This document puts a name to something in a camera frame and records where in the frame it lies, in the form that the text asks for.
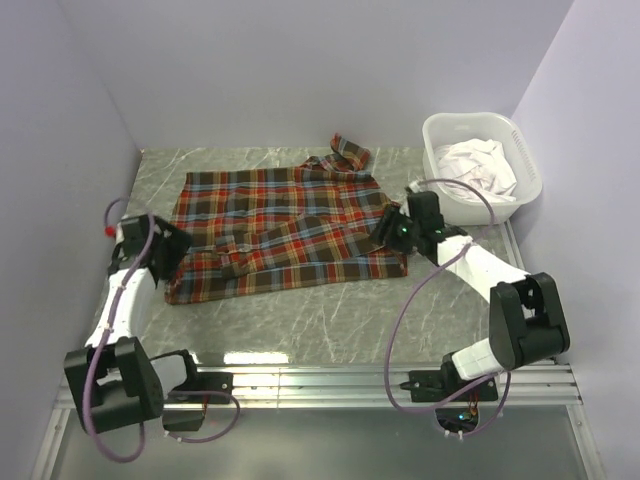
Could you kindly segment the plaid long sleeve shirt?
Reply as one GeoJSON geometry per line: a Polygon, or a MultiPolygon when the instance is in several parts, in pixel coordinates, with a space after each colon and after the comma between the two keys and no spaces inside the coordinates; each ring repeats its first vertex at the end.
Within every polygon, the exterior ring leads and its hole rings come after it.
{"type": "Polygon", "coordinates": [[[393,203],[370,151],[340,135],[330,148],[294,167],[187,173],[171,222],[192,245],[165,302],[406,276],[406,256],[370,238],[393,203]]]}

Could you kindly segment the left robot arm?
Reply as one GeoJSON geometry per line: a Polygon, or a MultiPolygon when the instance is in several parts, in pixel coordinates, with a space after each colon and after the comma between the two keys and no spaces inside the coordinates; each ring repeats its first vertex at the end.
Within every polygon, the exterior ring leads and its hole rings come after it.
{"type": "Polygon", "coordinates": [[[116,237],[107,300],[84,347],[64,360],[78,416],[94,434],[156,419],[169,394],[189,402],[202,386],[187,350],[151,358],[138,337],[157,287],[175,276],[190,235],[147,215],[125,218],[107,230],[116,237]]]}

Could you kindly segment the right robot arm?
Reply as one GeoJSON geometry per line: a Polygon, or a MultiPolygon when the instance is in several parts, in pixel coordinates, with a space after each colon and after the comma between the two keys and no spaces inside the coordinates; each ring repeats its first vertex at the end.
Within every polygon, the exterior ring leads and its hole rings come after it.
{"type": "Polygon", "coordinates": [[[447,354],[436,370],[417,370],[401,383],[414,402],[496,399],[493,377],[566,352],[570,335],[555,280],[518,269],[446,224],[432,191],[407,197],[408,211],[385,208],[371,240],[395,253],[417,251],[463,280],[489,305],[486,338],[447,354]]]}

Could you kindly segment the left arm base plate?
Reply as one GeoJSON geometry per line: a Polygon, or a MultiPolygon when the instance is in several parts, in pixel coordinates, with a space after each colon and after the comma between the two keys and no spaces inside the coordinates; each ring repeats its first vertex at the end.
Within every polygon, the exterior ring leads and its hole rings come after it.
{"type": "Polygon", "coordinates": [[[197,371],[166,394],[170,402],[223,404],[231,402],[234,376],[230,372],[197,371]]]}

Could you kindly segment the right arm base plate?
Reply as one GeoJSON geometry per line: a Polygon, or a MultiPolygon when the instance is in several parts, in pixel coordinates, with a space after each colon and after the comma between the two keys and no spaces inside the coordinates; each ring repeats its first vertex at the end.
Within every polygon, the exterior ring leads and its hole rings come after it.
{"type": "MultiPolygon", "coordinates": [[[[463,387],[471,384],[456,373],[445,374],[442,370],[411,370],[408,380],[399,384],[401,390],[410,393],[413,403],[437,403],[463,387]]],[[[456,396],[454,401],[497,401],[498,389],[493,379],[487,379],[478,386],[456,396]]]]}

